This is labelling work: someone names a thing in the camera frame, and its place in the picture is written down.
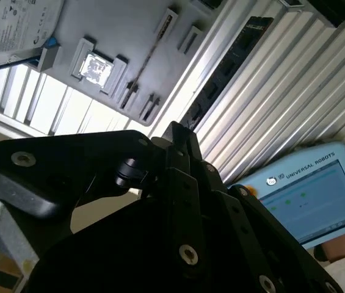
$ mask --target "screw head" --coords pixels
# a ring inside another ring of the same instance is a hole
[[[270,280],[269,277],[267,277],[265,275],[259,276],[259,283],[262,286],[263,290],[265,290],[267,293],[276,293],[277,292],[273,282]]]
[[[206,168],[207,168],[210,172],[216,171],[216,168],[214,168],[212,165],[206,165]]]
[[[179,254],[182,260],[189,266],[194,266],[198,263],[198,254],[194,248],[188,244],[183,244],[179,248]]]
[[[138,142],[141,143],[145,147],[148,145],[148,142],[145,139],[139,139]]]
[[[18,151],[11,155],[12,162],[20,167],[31,167],[37,163],[33,154],[27,153],[25,151]]]
[[[248,192],[244,188],[239,188],[239,191],[243,197],[246,197],[248,195]]]

